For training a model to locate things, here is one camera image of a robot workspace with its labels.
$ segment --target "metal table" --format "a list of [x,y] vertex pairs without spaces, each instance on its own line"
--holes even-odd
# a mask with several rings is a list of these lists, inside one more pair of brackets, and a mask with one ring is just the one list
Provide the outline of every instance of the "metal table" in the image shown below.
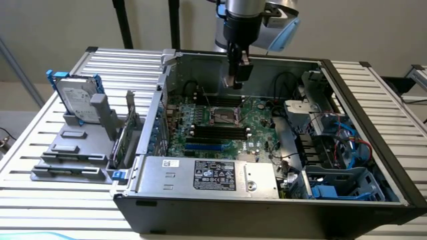
[[427,91],[427,66],[413,65],[413,69],[406,76]]
[[[127,113],[126,92],[134,90],[137,111],[145,116],[162,74],[162,54],[161,51],[99,48],[83,55],[71,73],[101,74],[110,104],[119,115]],[[417,127],[419,119],[414,119],[406,106],[397,104],[373,68],[358,62],[335,61],[334,65],[427,197],[427,138]],[[65,111],[55,93],[0,161],[0,233],[57,232],[85,240],[201,239],[141,236],[133,232],[111,200],[107,184],[31,181],[33,167],[65,124]],[[359,239],[421,240],[426,236],[427,217],[419,217],[402,226],[381,226]]]

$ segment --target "white wall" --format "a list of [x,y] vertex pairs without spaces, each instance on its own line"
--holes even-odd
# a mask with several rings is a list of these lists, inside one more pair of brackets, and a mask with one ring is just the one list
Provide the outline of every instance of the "white wall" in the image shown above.
[[[126,4],[135,47],[170,48],[169,1]],[[182,47],[211,50],[215,4],[181,0],[181,6]],[[298,8],[301,28],[281,55],[369,61],[391,76],[427,63],[427,0],[299,0]],[[123,47],[111,0],[0,0],[0,36],[38,83],[47,69],[70,70],[87,46]],[[16,80],[2,57],[0,72],[0,81]]]

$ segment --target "motherboard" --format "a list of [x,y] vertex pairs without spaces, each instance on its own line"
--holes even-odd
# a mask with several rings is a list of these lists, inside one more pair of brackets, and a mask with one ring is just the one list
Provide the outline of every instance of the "motherboard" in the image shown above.
[[269,101],[257,97],[174,95],[167,106],[169,157],[274,163],[279,149]]

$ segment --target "rectangular sticker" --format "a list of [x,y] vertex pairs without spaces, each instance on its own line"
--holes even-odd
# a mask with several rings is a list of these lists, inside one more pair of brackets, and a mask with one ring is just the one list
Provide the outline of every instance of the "rectangular sticker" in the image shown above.
[[181,166],[181,160],[165,159],[162,167],[165,168],[178,168]]
[[193,186],[198,190],[237,191],[235,163],[195,161]]
[[75,116],[87,123],[101,123],[97,108],[91,105],[91,95],[79,88],[65,87],[63,92]]

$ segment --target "power supply label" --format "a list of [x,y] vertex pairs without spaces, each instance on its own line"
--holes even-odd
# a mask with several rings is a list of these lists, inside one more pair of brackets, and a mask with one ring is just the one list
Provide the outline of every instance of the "power supply label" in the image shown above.
[[195,161],[193,186],[198,190],[237,191],[235,163]]

